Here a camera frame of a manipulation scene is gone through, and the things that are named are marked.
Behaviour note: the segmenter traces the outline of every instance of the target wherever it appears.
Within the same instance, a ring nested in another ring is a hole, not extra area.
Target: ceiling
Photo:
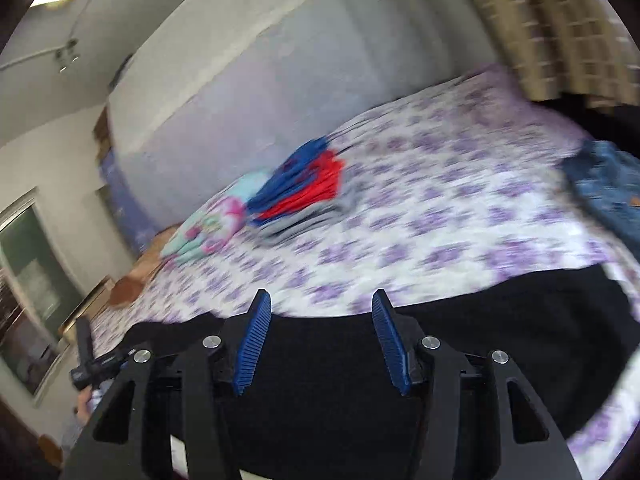
[[[58,73],[54,54],[0,70],[0,146],[58,117],[105,102],[108,83],[183,0],[71,0],[27,11],[0,53],[0,67],[66,43],[80,58]]]

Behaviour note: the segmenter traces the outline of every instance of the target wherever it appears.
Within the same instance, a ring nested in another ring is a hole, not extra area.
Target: beige curtain
[[[640,104],[640,53],[606,0],[474,0],[527,96]]]

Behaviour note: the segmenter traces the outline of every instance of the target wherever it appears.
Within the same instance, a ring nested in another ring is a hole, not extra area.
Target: purple floral bed sheet
[[[380,287],[400,306],[596,263],[640,312],[638,264],[575,207],[556,168],[585,135],[526,101],[500,66],[374,108],[331,136],[359,189],[350,217],[268,250],[243,230],[222,253],[161,271],[131,308],[95,321],[96,349],[142,320],[240,314],[261,287],[277,314],[348,316],[368,312]],[[639,355],[571,439],[586,480],[600,477],[640,419]]]

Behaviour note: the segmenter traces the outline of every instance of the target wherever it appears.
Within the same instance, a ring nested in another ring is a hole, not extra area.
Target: gray cloth
[[[260,247],[275,247],[311,229],[339,222],[355,208],[358,189],[353,182],[341,186],[332,200],[315,202],[303,210],[260,227],[249,226]]]

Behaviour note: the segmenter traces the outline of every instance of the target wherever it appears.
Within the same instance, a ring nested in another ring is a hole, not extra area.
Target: black cloth
[[[598,411],[640,342],[626,295],[600,266],[535,272],[399,310],[459,351],[509,353],[565,437]],[[188,323],[174,349],[222,321]],[[141,323],[122,344],[166,344],[166,330]],[[276,480],[388,480],[409,461],[421,405],[391,385],[370,314],[273,316],[252,386],[224,412],[245,470]]]

